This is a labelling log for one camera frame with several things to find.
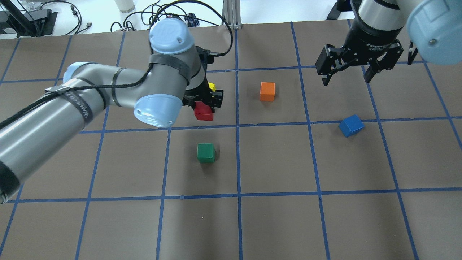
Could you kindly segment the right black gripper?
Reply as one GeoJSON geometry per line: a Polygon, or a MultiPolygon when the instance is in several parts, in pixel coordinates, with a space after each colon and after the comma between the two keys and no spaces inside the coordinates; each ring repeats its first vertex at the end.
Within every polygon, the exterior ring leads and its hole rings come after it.
{"type": "Polygon", "coordinates": [[[355,18],[343,46],[327,44],[317,58],[315,67],[323,86],[328,86],[334,74],[351,66],[369,66],[363,76],[365,83],[370,83],[377,73],[393,69],[403,53],[397,39],[401,30],[402,27],[380,30],[355,18]]]}

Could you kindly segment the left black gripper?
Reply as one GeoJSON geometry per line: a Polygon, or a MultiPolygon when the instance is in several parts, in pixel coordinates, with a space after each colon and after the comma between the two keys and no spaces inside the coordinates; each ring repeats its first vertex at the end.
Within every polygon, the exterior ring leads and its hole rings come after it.
{"type": "Polygon", "coordinates": [[[198,69],[193,69],[193,75],[190,79],[190,84],[186,87],[183,96],[183,106],[195,108],[196,102],[203,102],[203,104],[210,108],[220,108],[223,102],[223,90],[211,90],[209,81],[206,77],[208,65],[214,63],[214,58],[218,53],[211,52],[208,49],[203,49],[196,46],[199,66],[198,69]]]}

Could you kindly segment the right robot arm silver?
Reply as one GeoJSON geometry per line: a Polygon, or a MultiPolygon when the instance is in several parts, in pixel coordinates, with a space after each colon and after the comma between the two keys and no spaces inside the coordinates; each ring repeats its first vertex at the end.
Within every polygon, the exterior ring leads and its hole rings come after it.
{"type": "Polygon", "coordinates": [[[366,83],[393,69],[405,51],[397,39],[403,28],[410,38],[409,65],[417,54],[439,65],[462,59],[460,0],[338,0],[333,9],[352,11],[355,18],[343,46],[325,45],[315,63],[324,86],[335,73],[351,66],[368,65],[366,83]]]}

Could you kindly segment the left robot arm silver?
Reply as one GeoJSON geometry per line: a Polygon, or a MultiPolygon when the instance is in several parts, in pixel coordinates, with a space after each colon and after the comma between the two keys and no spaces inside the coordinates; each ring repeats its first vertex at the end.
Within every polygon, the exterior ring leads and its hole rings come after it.
{"type": "Polygon", "coordinates": [[[184,106],[195,109],[201,102],[211,112],[221,107],[224,91],[210,89],[206,73],[222,53],[196,46],[187,25],[176,18],[155,23],[149,44],[145,71],[76,62],[62,84],[1,122],[2,204],[110,105],[130,108],[137,120],[157,128],[175,124],[184,106]]]}

